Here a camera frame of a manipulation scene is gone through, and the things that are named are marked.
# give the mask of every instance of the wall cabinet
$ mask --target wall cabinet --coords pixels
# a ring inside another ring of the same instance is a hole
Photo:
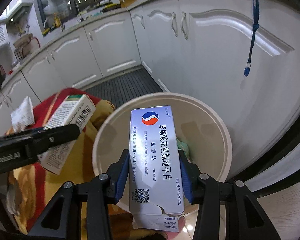
[[[201,100],[225,122],[233,146],[229,177],[268,151],[300,114],[300,15],[275,0],[259,3],[248,77],[251,0],[158,0],[131,14],[145,20],[157,83]]]
[[[82,88],[102,78],[84,28],[56,41],[48,47],[48,52],[67,87]]]
[[[66,88],[47,50],[31,60],[22,69],[22,73],[41,101]]]
[[[2,89],[2,94],[13,109],[17,109],[26,96],[31,98],[33,107],[40,103],[21,72],[17,73]]]
[[[12,106],[8,103],[3,94],[0,93],[0,136],[12,126],[11,113],[13,111]]]
[[[149,45],[145,17],[142,6],[130,11],[134,32],[137,38],[138,49],[140,53],[141,63],[149,72],[154,80],[157,80],[156,73],[153,69],[152,54]]]
[[[104,18],[84,28],[104,77],[141,64],[129,12]]]

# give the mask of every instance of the floor mat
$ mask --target floor mat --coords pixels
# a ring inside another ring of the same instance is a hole
[[[150,93],[162,92],[145,68],[115,77],[86,90],[87,93],[109,100],[116,108],[125,102]]]

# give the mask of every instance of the blue lanyard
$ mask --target blue lanyard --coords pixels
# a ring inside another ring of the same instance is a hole
[[[252,55],[252,49],[254,45],[254,40],[256,38],[256,31],[259,28],[259,0],[256,0],[256,4],[254,3],[254,0],[252,0],[253,4],[253,24],[252,24],[252,38],[251,38],[251,45],[250,45],[250,52],[249,52],[249,58],[247,61],[247,66],[244,69],[244,75],[247,77],[250,72],[251,67],[251,55]]]

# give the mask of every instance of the blue gripper pad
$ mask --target blue gripper pad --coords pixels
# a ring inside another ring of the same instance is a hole
[[[187,174],[186,167],[185,167],[183,161],[181,160],[181,158],[180,158],[180,168],[181,168],[183,193],[184,193],[186,199],[189,201],[189,203],[191,203],[193,201],[192,184],[191,184],[191,180],[189,179],[189,176]]]
[[[123,196],[124,187],[126,186],[128,174],[129,174],[129,152],[123,162],[121,172],[119,174],[119,177],[118,177],[116,185],[115,185],[114,199],[115,199],[116,203],[118,203],[119,200]]]

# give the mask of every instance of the trash can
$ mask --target trash can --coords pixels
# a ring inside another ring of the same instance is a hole
[[[92,151],[94,174],[106,172],[129,149],[131,110],[152,106],[171,106],[176,136],[188,144],[191,160],[201,172],[224,182],[229,173],[232,145],[226,125],[203,102],[177,93],[153,93],[135,98],[116,109],[103,123]],[[118,206],[129,211],[129,180]],[[185,202],[185,212],[197,209]]]

